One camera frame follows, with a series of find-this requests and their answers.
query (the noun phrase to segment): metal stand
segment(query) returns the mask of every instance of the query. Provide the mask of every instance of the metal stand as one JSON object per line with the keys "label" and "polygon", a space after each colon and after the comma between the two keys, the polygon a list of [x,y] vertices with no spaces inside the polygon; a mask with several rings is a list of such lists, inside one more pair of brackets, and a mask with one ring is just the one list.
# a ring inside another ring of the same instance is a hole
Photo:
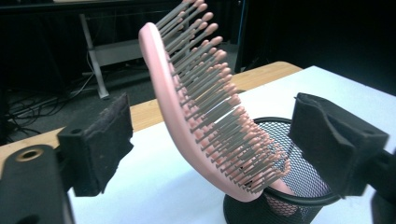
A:
{"label": "metal stand", "polygon": [[129,40],[95,47],[92,43],[85,14],[79,14],[79,18],[87,41],[93,72],[98,83],[99,97],[106,99],[109,93],[103,81],[100,66],[141,58],[142,54],[140,52],[139,42],[138,40]]}

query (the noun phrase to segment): white table surface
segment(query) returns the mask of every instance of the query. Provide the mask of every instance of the white table surface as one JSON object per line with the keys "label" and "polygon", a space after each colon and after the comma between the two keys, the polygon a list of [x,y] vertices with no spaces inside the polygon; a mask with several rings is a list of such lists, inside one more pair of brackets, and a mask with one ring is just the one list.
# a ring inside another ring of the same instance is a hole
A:
{"label": "white table surface", "polygon": [[[290,119],[298,92],[326,98],[368,121],[390,135],[385,150],[396,148],[396,97],[315,66],[240,96],[252,119]],[[134,149],[121,161],[105,194],[76,198],[69,192],[78,224],[226,223],[224,193],[184,161],[164,123],[135,133],[132,143]],[[368,187],[362,197],[325,206],[312,223],[372,223],[373,193]]]}

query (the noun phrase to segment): wooden table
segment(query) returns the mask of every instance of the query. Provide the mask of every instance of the wooden table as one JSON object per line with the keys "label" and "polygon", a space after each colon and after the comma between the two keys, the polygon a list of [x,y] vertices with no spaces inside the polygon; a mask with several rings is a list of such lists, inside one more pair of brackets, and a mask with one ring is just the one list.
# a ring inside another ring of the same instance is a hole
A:
{"label": "wooden table", "polygon": [[[271,63],[234,75],[232,82],[237,86],[238,90],[248,91],[301,70],[301,68],[290,63]],[[139,105],[131,106],[131,117],[135,132],[163,121],[157,100],[151,100]],[[4,160],[15,151],[24,147],[41,144],[52,147],[59,146],[56,134],[61,129],[42,133],[40,135],[0,147],[0,176],[2,174]]]}

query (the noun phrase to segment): mesh pen holder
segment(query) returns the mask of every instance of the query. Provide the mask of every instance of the mesh pen holder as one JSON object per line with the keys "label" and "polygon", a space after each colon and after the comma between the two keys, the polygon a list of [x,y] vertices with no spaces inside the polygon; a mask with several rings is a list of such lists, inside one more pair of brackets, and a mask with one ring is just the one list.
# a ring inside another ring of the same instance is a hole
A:
{"label": "mesh pen holder", "polygon": [[254,122],[275,139],[274,144],[288,151],[291,171],[282,180],[294,195],[270,187],[250,203],[226,195],[223,212],[227,223],[310,223],[324,205],[336,202],[339,197],[332,194],[315,168],[302,157],[302,151],[288,138],[289,119],[260,118]]}

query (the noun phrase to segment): pink hairbrush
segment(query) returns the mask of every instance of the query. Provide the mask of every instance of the pink hairbrush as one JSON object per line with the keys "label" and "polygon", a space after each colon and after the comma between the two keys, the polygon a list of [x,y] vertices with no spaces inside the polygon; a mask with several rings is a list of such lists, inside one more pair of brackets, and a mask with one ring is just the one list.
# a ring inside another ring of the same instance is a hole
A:
{"label": "pink hairbrush", "polygon": [[240,105],[231,69],[221,63],[226,52],[215,48],[222,38],[203,40],[218,28],[207,23],[213,14],[188,26],[206,8],[203,0],[182,1],[140,30],[140,48],[181,155],[217,188],[250,202],[287,174],[290,162],[281,147],[269,147],[268,133]]}

